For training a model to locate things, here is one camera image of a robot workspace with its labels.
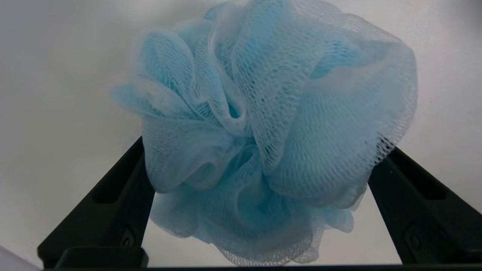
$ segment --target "white surface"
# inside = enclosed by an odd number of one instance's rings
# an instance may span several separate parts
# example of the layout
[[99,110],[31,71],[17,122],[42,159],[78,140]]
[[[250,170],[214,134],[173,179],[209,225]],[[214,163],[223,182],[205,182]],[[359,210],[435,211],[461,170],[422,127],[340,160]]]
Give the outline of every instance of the white surface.
[[38,271],[39,268],[0,246],[0,270]]
[[[36,246],[140,134],[109,99],[130,41],[200,17],[218,0],[0,2],[0,245],[40,266]],[[401,148],[482,211],[482,1],[333,0],[415,51],[419,105]],[[153,266],[226,265],[212,246],[148,224]],[[317,264],[400,259],[368,193],[351,234],[329,231]]]

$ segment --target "black frame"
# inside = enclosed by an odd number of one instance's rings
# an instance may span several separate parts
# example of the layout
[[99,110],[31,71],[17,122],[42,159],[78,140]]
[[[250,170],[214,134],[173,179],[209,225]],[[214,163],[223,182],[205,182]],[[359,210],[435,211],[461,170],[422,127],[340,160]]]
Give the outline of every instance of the black frame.
[[[482,270],[482,215],[401,150],[375,167],[369,185],[403,265],[149,270]],[[153,197],[140,138],[39,245],[45,269],[144,270]]]

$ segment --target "mesh netting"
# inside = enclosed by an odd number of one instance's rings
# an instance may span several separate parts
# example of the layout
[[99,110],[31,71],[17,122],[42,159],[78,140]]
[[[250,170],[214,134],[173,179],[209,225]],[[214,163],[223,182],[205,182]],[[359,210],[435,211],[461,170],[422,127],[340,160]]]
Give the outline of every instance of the mesh netting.
[[305,263],[353,228],[416,105],[413,52],[318,0],[230,1],[140,42],[114,98],[143,116],[152,220],[235,264]]

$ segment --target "white background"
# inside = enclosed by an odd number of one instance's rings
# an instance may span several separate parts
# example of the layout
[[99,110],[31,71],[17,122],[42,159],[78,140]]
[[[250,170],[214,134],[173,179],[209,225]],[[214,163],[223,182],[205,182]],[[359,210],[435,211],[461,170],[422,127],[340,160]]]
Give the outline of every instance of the white background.
[[[216,0],[0,2],[0,245],[40,266],[36,246],[140,135],[109,89],[137,31],[198,18]],[[482,1],[338,0],[417,57],[419,104],[400,147],[482,211]],[[148,224],[152,266],[226,265],[211,245]],[[396,263],[370,193],[351,234],[325,234],[317,264]]]

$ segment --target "blue mesh fabric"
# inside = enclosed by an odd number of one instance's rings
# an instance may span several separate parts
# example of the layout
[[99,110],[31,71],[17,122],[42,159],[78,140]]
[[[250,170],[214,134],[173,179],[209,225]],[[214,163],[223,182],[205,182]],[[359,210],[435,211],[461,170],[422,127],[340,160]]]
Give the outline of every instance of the blue mesh fabric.
[[142,116],[151,219],[238,265],[306,263],[353,229],[416,105],[413,52],[318,0],[230,1],[142,37],[122,106]]

